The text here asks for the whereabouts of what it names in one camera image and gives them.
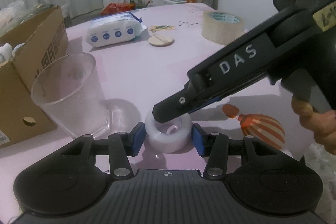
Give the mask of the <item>person's right hand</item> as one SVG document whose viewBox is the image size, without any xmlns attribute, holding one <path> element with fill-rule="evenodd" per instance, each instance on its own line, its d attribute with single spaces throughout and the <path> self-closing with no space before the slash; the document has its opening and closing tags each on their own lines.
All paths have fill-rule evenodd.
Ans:
<svg viewBox="0 0 336 224">
<path fill-rule="evenodd" d="M 299 116 L 302 127 L 314 133 L 315 142 L 323 145 L 328 153 L 335 155 L 335 110 L 317 113 L 308 102 L 299 100 L 295 96 L 291 99 L 291 106 Z"/>
</svg>

